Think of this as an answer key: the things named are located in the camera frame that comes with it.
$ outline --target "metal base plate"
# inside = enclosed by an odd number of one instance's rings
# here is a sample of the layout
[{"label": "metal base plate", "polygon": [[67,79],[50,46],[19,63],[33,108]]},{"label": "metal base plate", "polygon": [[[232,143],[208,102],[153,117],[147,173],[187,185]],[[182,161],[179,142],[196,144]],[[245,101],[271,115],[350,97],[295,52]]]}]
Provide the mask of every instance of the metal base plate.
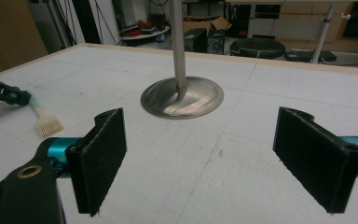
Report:
[{"label": "metal base plate", "polygon": [[209,79],[187,77],[186,87],[176,88],[175,78],[156,82],[141,97],[144,109],[164,119],[191,119],[215,110],[223,102],[222,88]]}]

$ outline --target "cardboard box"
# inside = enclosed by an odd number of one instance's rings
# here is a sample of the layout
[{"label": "cardboard box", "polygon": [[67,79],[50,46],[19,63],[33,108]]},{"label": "cardboard box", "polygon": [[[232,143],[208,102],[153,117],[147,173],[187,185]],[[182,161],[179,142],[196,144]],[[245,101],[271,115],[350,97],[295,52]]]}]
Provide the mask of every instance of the cardboard box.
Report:
[{"label": "cardboard box", "polygon": [[231,26],[223,17],[187,16],[183,21],[183,33],[195,28],[205,28],[209,34],[211,29],[228,30]]}]

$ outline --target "brush handle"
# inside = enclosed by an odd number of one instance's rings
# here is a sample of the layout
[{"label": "brush handle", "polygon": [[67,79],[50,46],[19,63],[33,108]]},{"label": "brush handle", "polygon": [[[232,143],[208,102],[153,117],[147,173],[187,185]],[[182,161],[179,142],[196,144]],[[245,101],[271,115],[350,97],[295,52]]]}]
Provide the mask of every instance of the brush handle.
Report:
[{"label": "brush handle", "polygon": [[46,113],[43,111],[42,107],[40,107],[39,103],[33,96],[31,96],[30,102],[28,104],[34,109],[39,118],[46,116]]}]

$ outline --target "white table surface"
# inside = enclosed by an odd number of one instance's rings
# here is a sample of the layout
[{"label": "white table surface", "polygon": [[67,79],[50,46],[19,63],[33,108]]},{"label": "white table surface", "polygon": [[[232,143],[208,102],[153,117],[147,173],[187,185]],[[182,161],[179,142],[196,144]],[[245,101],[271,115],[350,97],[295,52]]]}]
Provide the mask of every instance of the white table surface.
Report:
[{"label": "white table surface", "polygon": [[[187,53],[187,75],[215,81],[225,99],[203,117],[169,120],[145,112],[140,97],[174,76],[170,51],[93,47],[0,74],[60,119],[54,136],[83,136],[97,114],[124,108],[128,152],[100,215],[79,215],[70,179],[57,180],[68,223],[358,223],[358,178],[346,213],[330,215],[272,150],[279,106],[358,135],[358,76],[348,74],[358,69]],[[33,157],[36,120],[30,106],[0,102],[0,180]]]}]

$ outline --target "brush bristles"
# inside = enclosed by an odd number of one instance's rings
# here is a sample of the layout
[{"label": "brush bristles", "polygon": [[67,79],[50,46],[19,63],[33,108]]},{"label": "brush bristles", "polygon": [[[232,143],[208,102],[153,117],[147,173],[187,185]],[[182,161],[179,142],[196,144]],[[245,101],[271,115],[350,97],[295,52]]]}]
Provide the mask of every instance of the brush bristles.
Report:
[{"label": "brush bristles", "polygon": [[63,127],[58,119],[44,121],[43,123],[36,123],[36,129],[40,132],[42,137],[49,137],[55,133],[62,131]]}]

